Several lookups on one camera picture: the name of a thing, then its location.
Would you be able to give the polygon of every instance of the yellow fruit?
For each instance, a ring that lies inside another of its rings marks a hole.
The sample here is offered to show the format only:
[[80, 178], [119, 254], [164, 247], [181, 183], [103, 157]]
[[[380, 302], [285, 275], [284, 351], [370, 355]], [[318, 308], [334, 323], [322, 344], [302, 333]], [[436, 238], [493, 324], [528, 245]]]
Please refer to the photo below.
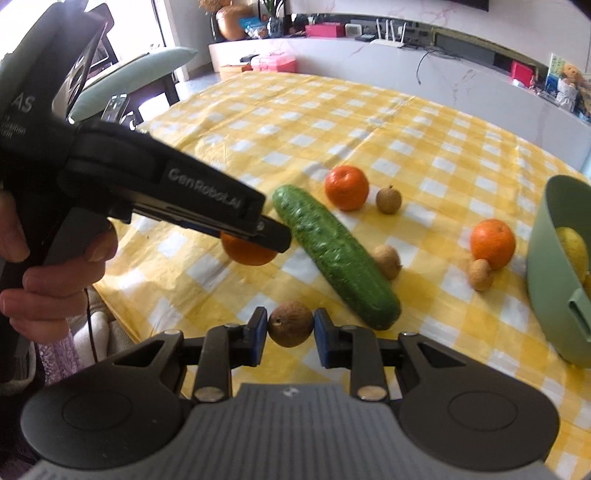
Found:
[[577, 278], [583, 283], [589, 271], [589, 252], [587, 251], [585, 240], [572, 228], [567, 226], [558, 227], [556, 229], [556, 235]]
[[488, 290], [493, 279], [491, 265], [484, 258], [472, 262], [468, 267], [468, 282], [476, 291]]

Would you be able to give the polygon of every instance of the red box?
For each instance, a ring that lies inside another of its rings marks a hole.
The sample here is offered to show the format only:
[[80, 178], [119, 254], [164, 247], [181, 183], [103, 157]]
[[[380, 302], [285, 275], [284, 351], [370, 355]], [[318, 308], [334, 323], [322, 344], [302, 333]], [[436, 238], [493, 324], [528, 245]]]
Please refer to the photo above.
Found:
[[513, 63], [511, 64], [512, 79], [517, 79], [526, 87], [529, 87], [531, 85], [533, 77], [534, 71], [531, 68], [529, 68], [527, 65], [523, 65], [517, 60], [513, 60]]
[[306, 25], [306, 35], [309, 37], [344, 37], [345, 26], [342, 23], [328, 22], [316, 25]]

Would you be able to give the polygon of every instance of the human hand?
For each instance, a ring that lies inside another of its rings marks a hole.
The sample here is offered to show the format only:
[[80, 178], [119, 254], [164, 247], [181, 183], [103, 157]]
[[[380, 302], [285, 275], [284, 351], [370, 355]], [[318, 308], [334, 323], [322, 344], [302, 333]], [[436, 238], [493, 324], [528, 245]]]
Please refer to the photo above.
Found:
[[[0, 311], [17, 332], [33, 342], [65, 338], [69, 329], [66, 317], [86, 311], [84, 289], [103, 277], [105, 262], [116, 252], [117, 234], [111, 227], [95, 238], [83, 256], [60, 265], [29, 268], [22, 278], [23, 288], [0, 294]], [[29, 253], [14, 198], [0, 191], [0, 256], [18, 263]]]

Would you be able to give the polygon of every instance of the yellow checkered tablecloth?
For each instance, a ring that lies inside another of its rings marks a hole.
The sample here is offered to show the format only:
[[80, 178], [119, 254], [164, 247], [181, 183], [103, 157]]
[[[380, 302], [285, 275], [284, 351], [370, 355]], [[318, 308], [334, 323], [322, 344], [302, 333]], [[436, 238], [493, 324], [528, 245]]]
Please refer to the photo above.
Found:
[[[545, 340], [530, 308], [525, 256], [548, 178], [580, 177], [560, 160], [480, 119], [377, 87], [297, 74], [245, 73], [192, 96], [149, 122], [151, 134], [267, 196], [296, 184], [327, 205], [363, 246], [388, 243], [404, 269], [393, 288], [400, 319], [380, 336], [421, 332], [544, 391], [561, 415], [547, 464], [579, 480], [591, 468], [591, 375], [565, 363]], [[323, 180], [348, 163], [371, 183], [358, 212], [335, 211]], [[375, 208], [378, 189], [394, 185], [404, 204], [394, 216]], [[266, 213], [277, 218], [270, 202]], [[491, 290], [466, 280], [471, 229], [485, 218], [507, 222], [516, 254]], [[359, 320], [294, 242], [263, 267], [238, 265], [220, 242], [134, 217], [118, 225], [119, 253], [97, 285], [135, 340], [176, 327], [186, 336], [245, 322], [256, 306], [287, 300], [326, 308], [337, 325]], [[313, 338], [294, 349], [268, 341], [262, 365], [240, 368], [242, 382], [339, 382], [346, 371], [320, 366]], [[388, 372], [393, 395], [397, 385]]]

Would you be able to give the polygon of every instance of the light green cushion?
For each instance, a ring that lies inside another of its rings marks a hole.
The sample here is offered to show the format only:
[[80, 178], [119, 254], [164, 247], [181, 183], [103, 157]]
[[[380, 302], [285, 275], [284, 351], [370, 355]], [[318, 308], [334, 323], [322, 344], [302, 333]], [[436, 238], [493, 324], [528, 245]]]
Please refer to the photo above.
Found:
[[72, 120], [79, 122], [102, 112], [113, 95], [135, 92], [182, 67], [196, 54], [193, 48], [158, 48], [107, 68], [89, 79], [70, 112]]

